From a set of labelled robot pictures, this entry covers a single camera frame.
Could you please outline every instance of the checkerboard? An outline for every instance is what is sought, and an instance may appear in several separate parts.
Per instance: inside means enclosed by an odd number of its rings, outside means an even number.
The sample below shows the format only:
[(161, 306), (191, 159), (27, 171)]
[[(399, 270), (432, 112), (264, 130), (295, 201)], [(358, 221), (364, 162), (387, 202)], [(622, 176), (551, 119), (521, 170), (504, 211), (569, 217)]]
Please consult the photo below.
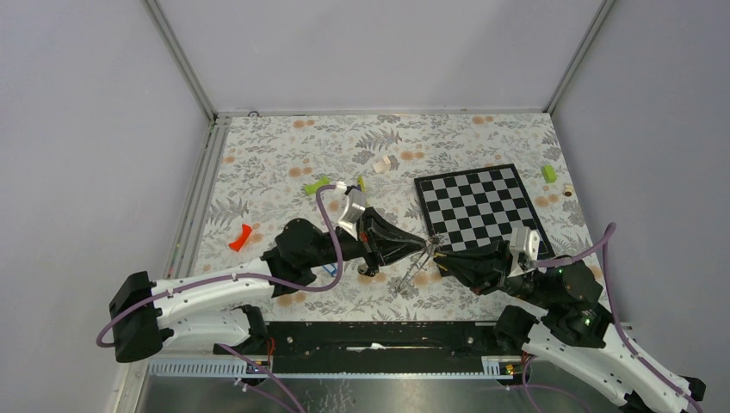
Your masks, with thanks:
[(539, 258), (554, 256), (514, 164), (416, 178), (426, 228), (441, 250), (509, 241), (512, 228), (540, 232)]

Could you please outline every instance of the gray wall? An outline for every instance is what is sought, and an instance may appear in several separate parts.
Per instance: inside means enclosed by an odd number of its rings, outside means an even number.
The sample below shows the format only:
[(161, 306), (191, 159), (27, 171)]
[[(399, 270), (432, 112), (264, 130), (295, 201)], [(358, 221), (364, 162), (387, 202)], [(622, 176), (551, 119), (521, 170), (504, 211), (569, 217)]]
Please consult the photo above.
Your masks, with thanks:
[(218, 110), (542, 108), (601, 0), (162, 0)]
[(623, 318), (725, 411), (730, 3), (617, 2), (554, 116)]
[(163, 273), (206, 121), (141, 1), (2, 1), (0, 40), (0, 411), (103, 411), (96, 333)]

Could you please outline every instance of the red toy piece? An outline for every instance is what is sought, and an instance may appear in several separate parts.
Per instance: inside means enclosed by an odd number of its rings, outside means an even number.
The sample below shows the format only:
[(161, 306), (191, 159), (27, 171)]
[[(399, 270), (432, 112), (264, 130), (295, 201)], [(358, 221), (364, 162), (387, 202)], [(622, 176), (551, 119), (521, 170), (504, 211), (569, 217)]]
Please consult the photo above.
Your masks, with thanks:
[(253, 232), (253, 229), (251, 229), (251, 227), (246, 224), (241, 225), (241, 229), (243, 230), (241, 236), (238, 237), (236, 241), (228, 244), (231, 250), (234, 250), (236, 252), (239, 252), (241, 248), (243, 248), (246, 240), (249, 239), (249, 235)]

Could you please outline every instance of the green block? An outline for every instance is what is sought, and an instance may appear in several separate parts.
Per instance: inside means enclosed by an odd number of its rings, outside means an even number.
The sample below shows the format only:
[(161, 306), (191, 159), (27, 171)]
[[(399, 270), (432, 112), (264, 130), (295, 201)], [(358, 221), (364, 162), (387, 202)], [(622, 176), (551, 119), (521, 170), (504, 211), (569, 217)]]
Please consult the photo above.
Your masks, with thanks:
[(322, 185), (327, 185), (329, 183), (330, 183), (330, 178), (328, 178), (326, 176), (322, 176), (322, 179), (320, 179), (319, 181), (316, 181), (312, 185), (305, 185), (304, 193), (307, 195), (314, 195), (315, 193), (317, 193), (317, 189), (319, 189), (319, 187), (321, 187)]
[(542, 167), (542, 177), (545, 178), (545, 182), (547, 183), (553, 183), (558, 180), (558, 176), (555, 175), (555, 170), (550, 165)]

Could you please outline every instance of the floral tablecloth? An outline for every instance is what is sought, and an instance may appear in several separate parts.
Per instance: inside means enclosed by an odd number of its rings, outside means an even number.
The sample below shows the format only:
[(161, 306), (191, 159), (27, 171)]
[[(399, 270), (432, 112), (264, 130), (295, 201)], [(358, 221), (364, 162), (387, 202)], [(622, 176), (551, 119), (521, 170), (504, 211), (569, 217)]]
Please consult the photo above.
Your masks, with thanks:
[[(392, 170), (378, 175), (382, 156)], [(366, 196), (385, 219), (426, 236), (413, 178), (514, 163), (556, 254), (574, 254), (591, 244), (553, 123), (547, 114), (352, 115), (234, 118), (208, 206), (194, 274), (233, 267), (259, 257), (292, 218), (324, 228), (314, 196), (302, 186), (322, 176), (355, 183), (362, 176)], [(546, 184), (541, 167), (554, 167), (558, 181)], [(331, 219), (341, 200), (325, 199)], [(253, 227), (240, 252), (228, 248)], [(347, 262), (342, 281), (325, 293), (297, 292), (252, 302), (268, 320), (496, 320), (505, 305), (520, 302), (497, 292), (476, 296), (453, 277), (442, 278), (430, 262), (401, 291), (400, 278), (417, 257), (359, 275)], [(602, 281), (595, 256), (588, 265)], [(331, 276), (315, 268), (324, 285)]]

